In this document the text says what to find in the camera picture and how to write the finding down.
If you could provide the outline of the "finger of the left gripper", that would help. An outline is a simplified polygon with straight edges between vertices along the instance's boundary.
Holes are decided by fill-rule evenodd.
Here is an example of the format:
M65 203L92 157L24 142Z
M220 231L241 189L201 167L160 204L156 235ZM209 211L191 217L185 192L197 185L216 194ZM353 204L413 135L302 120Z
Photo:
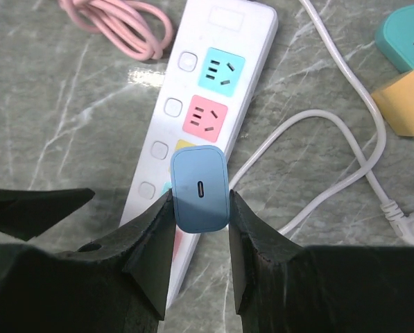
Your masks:
M28 241L81 208L94 195L89 188L57 191L0 189L0 232Z

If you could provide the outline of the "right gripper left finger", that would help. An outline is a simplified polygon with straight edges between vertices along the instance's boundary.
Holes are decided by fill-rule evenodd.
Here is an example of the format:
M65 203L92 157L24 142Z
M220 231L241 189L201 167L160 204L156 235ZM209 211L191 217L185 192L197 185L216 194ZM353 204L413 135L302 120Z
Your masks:
M0 332L156 332L175 240L173 196L75 251L0 244Z

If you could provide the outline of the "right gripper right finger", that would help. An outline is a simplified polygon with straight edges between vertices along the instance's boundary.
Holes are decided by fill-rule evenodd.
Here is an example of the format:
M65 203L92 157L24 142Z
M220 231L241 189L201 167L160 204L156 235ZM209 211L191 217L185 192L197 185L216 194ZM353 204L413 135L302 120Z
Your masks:
M230 194L244 332L414 332L414 247L301 247Z

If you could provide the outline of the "blue charger plug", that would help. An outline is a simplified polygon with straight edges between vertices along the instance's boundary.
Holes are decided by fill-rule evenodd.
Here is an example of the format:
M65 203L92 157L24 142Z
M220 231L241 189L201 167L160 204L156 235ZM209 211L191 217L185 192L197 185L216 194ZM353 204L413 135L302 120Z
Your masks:
M215 232L230 220L227 160L212 145L177 150L171 158L176 223L189 234Z

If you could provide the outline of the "orange charger plug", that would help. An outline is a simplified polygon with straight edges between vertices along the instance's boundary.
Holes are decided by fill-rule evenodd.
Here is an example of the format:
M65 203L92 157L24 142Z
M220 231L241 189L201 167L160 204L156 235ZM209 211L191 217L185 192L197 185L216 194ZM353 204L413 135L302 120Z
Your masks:
M400 137L414 137L414 70L371 93L383 118Z

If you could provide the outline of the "white multicolour power strip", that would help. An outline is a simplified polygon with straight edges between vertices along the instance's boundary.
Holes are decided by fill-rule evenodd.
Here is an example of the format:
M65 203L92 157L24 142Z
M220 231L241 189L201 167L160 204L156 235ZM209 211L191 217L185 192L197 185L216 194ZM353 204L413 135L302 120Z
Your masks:
M171 158L190 146L231 155L279 19L256 1L188 1L121 216L127 223L171 189ZM178 225L168 303L177 297L200 234Z

